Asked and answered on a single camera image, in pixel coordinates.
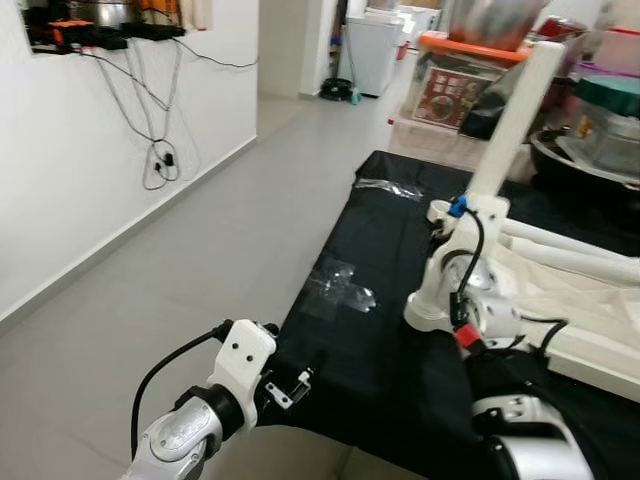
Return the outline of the clear plastic storage container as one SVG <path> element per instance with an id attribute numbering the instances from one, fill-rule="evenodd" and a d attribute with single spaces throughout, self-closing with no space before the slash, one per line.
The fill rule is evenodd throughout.
<path id="1" fill-rule="evenodd" d="M 579 114 L 557 143 L 576 163 L 634 179 L 640 177 L 640 120 L 580 102 Z"/>

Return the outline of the black tablecloth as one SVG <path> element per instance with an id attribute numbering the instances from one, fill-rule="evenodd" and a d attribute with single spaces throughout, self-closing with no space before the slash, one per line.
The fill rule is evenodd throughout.
<path id="1" fill-rule="evenodd" d="M 424 198 L 415 202 L 380 189 L 355 189 L 352 184 L 358 178 L 416 186 Z M 461 195 L 468 180 L 465 170 L 383 151 L 372 152 L 356 170 L 346 205 L 314 266 L 324 257 L 355 266 L 355 283 L 371 289 L 378 306 L 370 314 L 348 310 L 334 321 L 324 321 L 302 314 L 298 294 L 271 357 L 271 375 L 291 381 L 303 369 L 314 369 L 314 388 L 285 413 L 315 398 L 325 380 L 357 401 L 381 396 L 384 381 L 396 380 L 407 364 L 402 349 L 425 346 L 430 335 L 442 337 L 445 360 L 465 358 L 451 334 L 417 332 L 404 321 L 403 310 L 408 296 L 419 288 L 433 251 L 428 205 L 436 198 Z"/>

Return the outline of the white appliance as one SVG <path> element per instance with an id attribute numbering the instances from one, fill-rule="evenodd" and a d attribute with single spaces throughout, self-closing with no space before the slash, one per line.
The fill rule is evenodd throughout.
<path id="1" fill-rule="evenodd" d="M 339 77 L 351 81 L 362 96 L 380 97 L 393 77 L 403 36 L 401 15 L 378 9 L 347 15 Z"/>

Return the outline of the black wok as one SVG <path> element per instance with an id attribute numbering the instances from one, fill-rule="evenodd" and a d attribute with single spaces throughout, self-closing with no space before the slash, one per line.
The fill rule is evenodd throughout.
<path id="1" fill-rule="evenodd" d="M 556 142 L 563 131 L 539 131 L 530 134 L 530 155 L 535 173 L 532 184 L 550 195 L 580 198 L 604 204 L 639 204 L 637 188 L 625 186 L 617 180 L 585 172 Z"/>

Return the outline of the black glossy bag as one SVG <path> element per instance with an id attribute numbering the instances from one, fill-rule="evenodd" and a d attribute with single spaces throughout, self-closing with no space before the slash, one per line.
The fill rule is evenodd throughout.
<path id="1" fill-rule="evenodd" d="M 524 74 L 525 64 L 517 64 L 499 76 L 497 81 L 486 87 L 479 100 L 471 106 L 463 118 L 458 133 L 472 140 L 489 141 L 493 137 L 497 124 L 502 118 L 504 110 L 520 77 Z M 553 77 L 547 91 L 541 99 L 541 105 L 526 134 L 532 134 L 548 129 L 550 111 L 556 106 L 564 78 Z"/>

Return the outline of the green lidded pot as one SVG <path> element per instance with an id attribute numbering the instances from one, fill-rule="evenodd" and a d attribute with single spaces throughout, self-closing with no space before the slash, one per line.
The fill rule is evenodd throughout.
<path id="1" fill-rule="evenodd" d="M 640 79 L 626 76 L 586 76 L 573 95 L 622 116 L 640 118 Z"/>

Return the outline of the clear tape patch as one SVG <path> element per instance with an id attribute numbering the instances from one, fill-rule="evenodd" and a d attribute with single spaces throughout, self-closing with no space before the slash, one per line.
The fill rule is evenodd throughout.
<path id="1" fill-rule="evenodd" d="M 343 311 L 370 314 L 378 301 L 369 288 L 355 283 L 355 266 L 324 257 L 308 274 L 301 291 L 302 314 L 334 321 Z"/>

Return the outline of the orange black device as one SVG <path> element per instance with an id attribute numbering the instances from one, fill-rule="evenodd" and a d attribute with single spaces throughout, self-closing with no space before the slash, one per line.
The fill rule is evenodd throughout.
<path id="1" fill-rule="evenodd" d="M 47 23 L 47 32 L 51 44 L 67 49 L 76 49 L 78 45 L 87 45 L 97 26 L 91 20 L 54 20 Z"/>

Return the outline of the clear tape strip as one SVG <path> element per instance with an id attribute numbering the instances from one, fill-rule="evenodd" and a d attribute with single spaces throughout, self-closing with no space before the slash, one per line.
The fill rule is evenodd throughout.
<path id="1" fill-rule="evenodd" d="M 408 198 L 412 201 L 421 201 L 424 198 L 424 191 L 416 186 L 406 186 L 406 184 L 396 183 L 393 180 L 358 178 L 352 184 L 355 189 L 380 189 L 401 198 Z"/>

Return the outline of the orange lidded storage box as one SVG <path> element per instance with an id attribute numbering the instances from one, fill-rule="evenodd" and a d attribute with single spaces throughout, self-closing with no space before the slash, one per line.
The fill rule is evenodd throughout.
<path id="1" fill-rule="evenodd" d="M 417 46 L 419 46 L 419 58 L 413 64 L 410 90 L 399 106 L 399 114 L 411 120 L 413 120 L 410 116 L 413 101 L 419 99 L 425 83 L 426 69 L 429 67 L 485 77 L 492 84 L 509 68 L 524 63 L 531 52 L 529 46 L 520 46 L 515 51 L 503 51 L 461 44 L 461 42 L 448 40 L 447 33 L 438 31 L 422 33 Z"/>

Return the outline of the red lidded clear tub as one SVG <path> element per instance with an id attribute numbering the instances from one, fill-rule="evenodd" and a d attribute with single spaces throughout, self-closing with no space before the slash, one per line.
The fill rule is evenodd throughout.
<path id="1" fill-rule="evenodd" d="M 591 63 L 623 76 L 640 76 L 640 32 L 609 28 L 591 33 Z"/>

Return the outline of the teal mop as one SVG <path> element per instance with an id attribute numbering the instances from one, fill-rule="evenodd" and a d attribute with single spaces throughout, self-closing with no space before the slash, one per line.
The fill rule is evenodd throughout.
<path id="1" fill-rule="evenodd" d="M 358 91 L 355 65 L 353 65 L 352 58 L 349 56 L 349 36 L 346 26 L 340 28 L 340 35 L 334 37 L 332 45 L 335 47 L 332 76 L 326 79 L 323 87 L 326 99 L 358 105 L 362 95 Z"/>

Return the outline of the white plastic table top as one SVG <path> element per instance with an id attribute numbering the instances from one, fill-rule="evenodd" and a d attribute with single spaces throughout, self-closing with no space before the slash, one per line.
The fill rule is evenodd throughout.
<path id="1" fill-rule="evenodd" d="M 602 282 L 521 259 L 509 251 L 530 239 L 500 233 L 493 266 L 503 292 L 529 317 L 570 321 L 550 344 L 550 370 L 617 396 L 640 397 L 639 287 Z"/>

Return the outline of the steel pot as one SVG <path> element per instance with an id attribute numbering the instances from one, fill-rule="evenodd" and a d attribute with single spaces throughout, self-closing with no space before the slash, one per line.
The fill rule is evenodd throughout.
<path id="1" fill-rule="evenodd" d="M 541 10 L 550 0 L 448 0 L 448 40 L 503 51 L 524 44 Z"/>

